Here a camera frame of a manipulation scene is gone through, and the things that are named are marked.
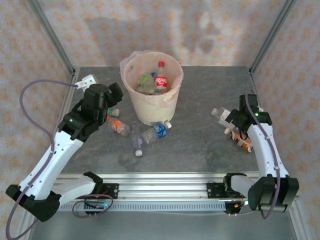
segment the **patterned wallpaper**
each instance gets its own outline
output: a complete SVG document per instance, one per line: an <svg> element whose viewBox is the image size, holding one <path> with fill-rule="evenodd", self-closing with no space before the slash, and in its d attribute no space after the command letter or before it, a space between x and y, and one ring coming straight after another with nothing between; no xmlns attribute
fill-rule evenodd
<svg viewBox="0 0 320 240"><path fill-rule="evenodd" d="M0 239L4 240L14 204L5 191L23 180L49 146L48 137L23 116L20 91L36 79L69 81L70 75L27 1L2 0L0 15ZM64 86L40 83L27 90L23 102L31 117L53 132L64 93ZM17 211L12 236L19 218Z"/></svg>
<svg viewBox="0 0 320 240"><path fill-rule="evenodd" d="M320 236L320 4L297 1L254 76L308 223Z"/></svg>
<svg viewBox="0 0 320 240"><path fill-rule="evenodd" d="M250 66L285 0L39 0L74 66L157 50L183 66Z"/></svg>

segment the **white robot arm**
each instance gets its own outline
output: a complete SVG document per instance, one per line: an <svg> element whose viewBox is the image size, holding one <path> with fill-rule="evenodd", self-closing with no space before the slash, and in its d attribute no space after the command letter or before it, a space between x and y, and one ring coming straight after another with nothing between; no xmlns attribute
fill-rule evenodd
<svg viewBox="0 0 320 240"><path fill-rule="evenodd" d="M17 200L27 188L19 204L32 213L41 222L50 219L60 205L80 196L99 193L103 180L92 172L86 172L80 178L53 187L57 177L89 136L99 129L107 119L107 110L122 100L123 93L117 83L110 86L97 84L93 75L76 83L84 91L83 99L63 117L54 137L54 152L46 168L29 186L51 153L47 149L32 172L19 184L10 185L6 194Z"/></svg>
<svg viewBox="0 0 320 240"><path fill-rule="evenodd" d="M225 122L237 127L241 136L244 134L251 139L258 163L259 179L254 182L242 173L228 173L224 184L227 189L247 197L253 211L268 211L271 208L285 212L298 192L299 183L296 178L290 178L281 161L269 114L258 107L255 94L247 96L248 104L246 96L241 95L239 110L232 110ZM277 188L278 198L273 205Z"/></svg>

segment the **wire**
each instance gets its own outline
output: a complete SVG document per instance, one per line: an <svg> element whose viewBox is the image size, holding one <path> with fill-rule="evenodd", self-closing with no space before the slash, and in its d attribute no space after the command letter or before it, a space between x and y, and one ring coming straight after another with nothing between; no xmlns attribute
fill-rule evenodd
<svg viewBox="0 0 320 240"><path fill-rule="evenodd" d="M197 217L203 217L203 216L214 216L214 215L228 215L229 217L236 217L238 215L247 215L252 214L255 211L248 211L243 213L225 213L225 212L210 212L210 213L181 213L181 212L167 212L167 211L146 211L145 213L158 213L158 214L170 214L170 215L181 215L181 216L197 216Z"/></svg>
<svg viewBox="0 0 320 240"><path fill-rule="evenodd" d="M274 169L275 169L275 172L276 172L276 189L275 189L275 193L274 193L274 197L273 197L273 201L272 201L272 204L270 206L270 209L269 211L267 212L267 214L265 215L264 212L262 210L261 211L261 216L263 219L268 219L270 217L270 214L272 213L272 211L274 210L275 206L276 206L276 203L277 203L277 199L278 199L278 196L279 196L279 192L280 192L280 182L281 182L281 179L280 179L280 170L279 170L279 165L278 165L278 160L277 160L277 155L276 155L276 151L275 151L275 148L270 140L270 137L268 136L268 134L266 133L266 131L264 130L264 128L262 127L262 125L260 124L260 122L258 121L258 119L256 118L255 114L253 113L252 109L250 108L250 105L249 105L249 100L248 100L248 93L245 94L245 104L246 104L246 107L248 108L249 110L249 113L251 114L251 116L253 117L255 123L258 125L258 127L260 128L261 132L263 133L265 139L267 140L267 142L269 143L269 146L271 148L271 152L272 152L272 156L273 156L273 159L274 159Z"/></svg>
<svg viewBox="0 0 320 240"><path fill-rule="evenodd" d="M28 231L30 231L32 229L32 227L36 224L37 222L37 219L26 229L26 231L24 231L21 235L15 237L15 238L12 238L10 236L10 225L11 225L11 221L12 221L12 218L14 216L14 213L22 199L22 197L25 195L25 193L27 192L27 190L30 188L30 186L35 182L35 180L40 176L40 174L44 171L44 169L48 166L54 152L55 152L55 141L54 141L54 138L53 136L51 135L51 133L45 129L43 126L39 125L38 123L36 123L30 116L29 114L27 113L26 109L25 109L25 106L24 106L24 102L23 102L23 98L24 98L24 94L25 94L25 91L30 87L32 86L33 84L37 84L37 83L55 83L55 84L62 84L62 85L65 85L65 86L70 86L70 87L77 87L77 85L75 84L69 84L69 83L65 83L63 81L56 81L56 80L49 80L49 79L39 79L39 80L35 80L35 81L32 81L32 82L29 82L26 86L24 86L24 88L21 90L21 93L20 93L20 96L19 96L19 103L20 103L20 107L21 107L21 110L23 112L23 114L25 115L25 117L33 124L35 125L37 128L41 129L49 138L50 138L50 143L51 143L51 153L49 154L48 158L46 159L45 163L43 164L43 166L39 169L39 171L33 176L33 178L31 179L30 182L28 182L28 186L26 186L21 194L18 196L17 200L15 201L13 207L12 207L12 210L9 214L9 217L8 217L8 220L6 222L6 226L5 226L5 235L6 235L6 238L8 240L18 240L20 238L22 238Z"/></svg>
<svg viewBox="0 0 320 240"><path fill-rule="evenodd" d="M95 201L95 202L90 201L90 203L91 203L91 204L98 204L98 203L100 203L100 202L97 202L97 201ZM90 207L90 208L93 208L93 209L98 209L98 207L97 207L97 206L94 206L94 205L91 205L91 204L89 204L86 200L84 200L84 205L86 205L87 207Z"/></svg>
<svg viewBox="0 0 320 240"><path fill-rule="evenodd" d="M114 204L114 199L111 196L105 195L105 194L88 194L88 195L83 195L82 197L96 197L96 196L98 196L98 197L106 197L108 199L111 199L111 204L105 210L94 214L94 216L99 216L101 214L104 214L106 211L108 211L111 208L111 206ZM85 203L85 202L86 202L85 200L80 200L80 201L77 201L72 206L72 214L73 214L73 216L75 216L76 218L79 218L79 219L86 219L86 218L90 218L91 217L91 214L80 216L80 215L77 215L76 212L75 212L76 205L79 204L79 203Z"/></svg>

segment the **beige bucket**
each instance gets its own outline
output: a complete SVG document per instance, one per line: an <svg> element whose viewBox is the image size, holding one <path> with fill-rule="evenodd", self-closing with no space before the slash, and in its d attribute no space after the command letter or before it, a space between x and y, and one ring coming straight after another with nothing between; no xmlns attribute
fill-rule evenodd
<svg viewBox="0 0 320 240"><path fill-rule="evenodd" d="M167 77L168 92L162 95L144 95L136 92L142 74L157 72L158 62L164 61L164 74ZM162 52L133 52L120 63L121 78L128 89L135 113L146 125L170 121L176 110L178 94L184 72L172 56Z"/></svg>

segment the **white bracket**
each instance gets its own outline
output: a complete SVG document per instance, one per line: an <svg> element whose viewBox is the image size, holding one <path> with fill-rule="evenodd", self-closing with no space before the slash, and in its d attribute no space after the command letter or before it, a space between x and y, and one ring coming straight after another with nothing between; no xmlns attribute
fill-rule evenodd
<svg viewBox="0 0 320 240"><path fill-rule="evenodd" d="M97 84L98 81L96 79L96 77L92 74L82 78L82 81L78 81L77 83L75 83L75 85L77 85L76 89L82 89L83 92L85 92L85 90L87 88L90 87L90 85L92 84Z"/></svg>

